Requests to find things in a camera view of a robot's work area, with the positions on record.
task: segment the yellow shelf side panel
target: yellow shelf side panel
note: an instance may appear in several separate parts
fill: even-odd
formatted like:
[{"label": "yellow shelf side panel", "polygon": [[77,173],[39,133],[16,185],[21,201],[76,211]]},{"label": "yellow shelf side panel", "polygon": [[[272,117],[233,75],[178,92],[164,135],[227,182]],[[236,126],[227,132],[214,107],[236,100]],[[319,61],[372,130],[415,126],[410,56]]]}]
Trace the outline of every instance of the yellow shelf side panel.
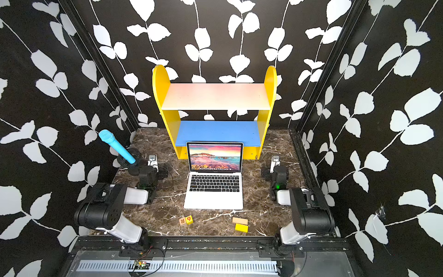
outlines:
[{"label": "yellow shelf side panel", "polygon": [[263,148],[264,137],[269,127],[269,120],[271,119],[272,109],[277,96],[277,71],[273,66],[269,66],[264,77],[264,87],[269,100],[269,110],[258,111],[257,125],[258,133],[260,135],[261,146],[257,148],[257,159],[260,158],[261,150]]},{"label": "yellow shelf side panel", "polygon": [[152,91],[154,92],[155,101],[157,102],[163,122],[165,123],[166,130],[171,138],[175,153],[179,159],[182,159],[183,154],[186,152],[186,147],[175,146],[175,140],[177,139],[181,122],[179,111],[162,109],[162,105],[170,84],[171,82],[169,81],[169,76],[167,75],[164,66],[155,66],[154,71],[152,72]]}]

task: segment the brown marble surface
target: brown marble surface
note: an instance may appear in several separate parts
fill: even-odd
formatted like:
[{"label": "brown marble surface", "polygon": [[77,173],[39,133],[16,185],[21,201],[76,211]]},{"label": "brown marble surface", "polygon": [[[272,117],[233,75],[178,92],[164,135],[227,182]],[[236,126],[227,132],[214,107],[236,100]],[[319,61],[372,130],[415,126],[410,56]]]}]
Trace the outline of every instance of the brown marble surface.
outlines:
[{"label": "brown marble surface", "polygon": [[[304,187],[304,179],[288,130],[268,130],[259,160],[243,161],[243,210],[185,210],[189,165],[178,160],[166,129],[144,128],[137,131],[131,147],[142,154],[157,154],[160,166],[172,168],[169,176],[159,181],[157,197],[151,205],[124,206],[124,214],[135,224],[145,227],[151,235],[169,236],[273,236],[278,228],[291,221],[289,206],[275,204],[269,199],[269,182],[260,175],[262,167],[269,167],[272,155],[280,155],[281,164],[289,166],[289,187]],[[135,187],[138,178],[121,169],[114,183]],[[179,225],[179,218],[192,215],[194,223]],[[248,219],[249,231],[235,230],[232,217]]]}]

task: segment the metal vent grille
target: metal vent grille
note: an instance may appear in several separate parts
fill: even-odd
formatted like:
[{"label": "metal vent grille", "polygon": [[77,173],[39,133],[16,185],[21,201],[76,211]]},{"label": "metal vent grille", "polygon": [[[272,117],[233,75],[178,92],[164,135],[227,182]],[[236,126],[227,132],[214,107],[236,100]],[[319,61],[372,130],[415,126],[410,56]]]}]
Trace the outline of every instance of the metal vent grille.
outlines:
[{"label": "metal vent grille", "polygon": [[[136,272],[153,272],[161,261],[146,261],[149,269],[136,269]],[[81,260],[77,271],[127,272],[134,269],[134,260]],[[189,273],[267,273],[277,275],[276,261],[165,261],[157,272]]]}]

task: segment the natural wood block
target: natural wood block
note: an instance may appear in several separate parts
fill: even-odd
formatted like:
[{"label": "natural wood block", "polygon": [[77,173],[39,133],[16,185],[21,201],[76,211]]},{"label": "natural wood block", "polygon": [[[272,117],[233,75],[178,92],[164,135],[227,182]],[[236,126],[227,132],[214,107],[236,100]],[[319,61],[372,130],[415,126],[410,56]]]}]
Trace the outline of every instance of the natural wood block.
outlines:
[{"label": "natural wood block", "polygon": [[232,223],[239,223],[239,224],[243,224],[243,225],[248,225],[248,220],[244,219],[244,218],[233,217]]},{"label": "natural wood block", "polygon": [[247,225],[243,225],[243,224],[235,224],[235,229],[237,230],[237,231],[240,231],[240,232],[245,232],[245,233],[247,233],[248,232],[248,226]]},{"label": "natural wood block", "polygon": [[186,225],[186,218],[182,217],[179,219],[180,226]]},{"label": "natural wood block", "polygon": [[194,221],[192,220],[192,215],[186,217],[186,224],[189,225],[191,223],[194,223]]}]

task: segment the yellow block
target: yellow block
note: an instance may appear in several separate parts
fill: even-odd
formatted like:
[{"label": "yellow block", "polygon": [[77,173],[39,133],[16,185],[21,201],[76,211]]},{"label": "yellow block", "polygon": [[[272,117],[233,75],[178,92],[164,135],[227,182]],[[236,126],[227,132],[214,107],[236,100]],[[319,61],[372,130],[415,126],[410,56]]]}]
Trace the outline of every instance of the yellow block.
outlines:
[{"label": "yellow block", "polygon": [[248,232],[248,226],[247,225],[243,225],[243,224],[239,224],[239,223],[235,224],[235,229],[237,231],[240,231],[240,232],[245,232],[245,233]]},{"label": "yellow block", "polygon": [[189,225],[191,223],[194,223],[194,221],[192,220],[192,215],[186,217],[186,224]]}]

